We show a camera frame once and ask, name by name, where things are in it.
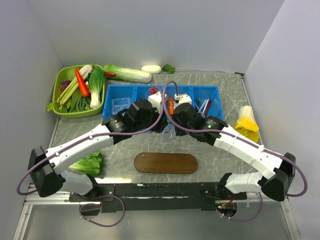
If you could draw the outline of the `clear square organizer tray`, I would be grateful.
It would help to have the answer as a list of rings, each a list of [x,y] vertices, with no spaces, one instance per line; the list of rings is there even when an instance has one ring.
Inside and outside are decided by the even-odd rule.
[[[131,106],[131,98],[123,97],[123,98],[113,98],[111,100],[111,113],[112,115],[116,115],[118,112],[128,109]]]

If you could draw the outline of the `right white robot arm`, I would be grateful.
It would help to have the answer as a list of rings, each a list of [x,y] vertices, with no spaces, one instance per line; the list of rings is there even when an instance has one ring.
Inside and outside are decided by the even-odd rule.
[[[285,200],[295,176],[294,155],[270,151],[242,136],[218,117],[203,118],[189,103],[177,106],[172,117],[175,123],[187,129],[186,134],[225,150],[256,169],[253,173],[224,174],[218,187],[223,199],[230,199],[238,193],[255,192],[278,202]]]

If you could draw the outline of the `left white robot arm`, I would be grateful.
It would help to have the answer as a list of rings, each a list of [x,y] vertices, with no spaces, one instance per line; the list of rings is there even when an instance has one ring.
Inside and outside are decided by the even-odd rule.
[[[89,132],[48,150],[35,147],[30,154],[27,174],[42,198],[58,191],[76,192],[87,201],[95,200],[99,188],[90,174],[68,172],[75,162],[100,149],[116,145],[146,131],[160,133],[167,125],[161,99],[139,98],[129,108],[108,117]]]

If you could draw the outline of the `clear plastic cup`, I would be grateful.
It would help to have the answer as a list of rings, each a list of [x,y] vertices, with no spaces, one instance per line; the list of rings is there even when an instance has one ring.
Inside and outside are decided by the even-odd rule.
[[[168,124],[161,133],[165,141],[173,141],[176,139],[175,127],[172,124]]]
[[[152,94],[151,89],[148,89],[145,93],[145,99],[148,100],[151,94]]]

